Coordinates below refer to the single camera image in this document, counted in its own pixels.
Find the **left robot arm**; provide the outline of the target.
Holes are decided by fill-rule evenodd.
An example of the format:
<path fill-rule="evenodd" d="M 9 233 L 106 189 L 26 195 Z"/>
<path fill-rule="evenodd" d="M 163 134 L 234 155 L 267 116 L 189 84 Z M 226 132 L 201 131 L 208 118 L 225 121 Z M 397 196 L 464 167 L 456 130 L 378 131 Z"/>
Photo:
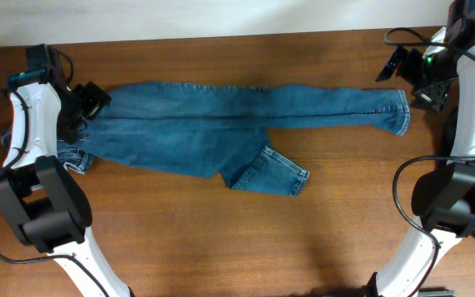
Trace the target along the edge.
<path fill-rule="evenodd" d="M 0 213 L 21 244 L 40 253 L 29 263 L 56 262 L 84 296 L 131 296 L 96 243 L 88 198 L 58 159 L 58 141 L 75 143 L 81 126 L 111 102 L 93 82 L 71 88 L 65 56 L 51 45 L 26 48 L 26 71 L 3 89 L 13 119 Z"/>

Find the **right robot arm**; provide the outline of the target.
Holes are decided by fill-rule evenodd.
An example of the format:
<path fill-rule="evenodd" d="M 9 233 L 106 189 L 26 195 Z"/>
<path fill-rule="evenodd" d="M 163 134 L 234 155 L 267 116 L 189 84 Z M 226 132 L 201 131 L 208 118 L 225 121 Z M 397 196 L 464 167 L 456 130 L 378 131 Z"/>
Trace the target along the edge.
<path fill-rule="evenodd" d="M 405 215 L 410 228 L 392 260 L 364 287 L 369 297 L 422 296 L 440 259 L 475 235 L 475 0 L 452 2 L 446 25 L 435 35 L 417 35 L 394 49 L 379 80 L 405 79 L 415 106 L 436 111 L 458 83 L 459 105 L 451 151 L 416 182 L 412 212 Z"/>

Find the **blue denim jeans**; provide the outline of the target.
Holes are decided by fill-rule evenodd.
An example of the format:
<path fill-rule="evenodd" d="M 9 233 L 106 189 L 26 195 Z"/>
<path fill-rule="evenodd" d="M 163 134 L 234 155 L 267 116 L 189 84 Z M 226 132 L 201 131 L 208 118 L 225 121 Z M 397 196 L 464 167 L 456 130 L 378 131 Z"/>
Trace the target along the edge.
<path fill-rule="evenodd" d="M 214 87 L 143 82 L 118 87 L 111 103 L 57 143 L 67 169 L 85 173 L 94 158 L 131 167 L 209 178 L 227 187 L 296 196 L 309 173 L 276 152 L 269 128 L 371 125 L 395 135 L 410 122 L 404 91 L 396 89 Z"/>

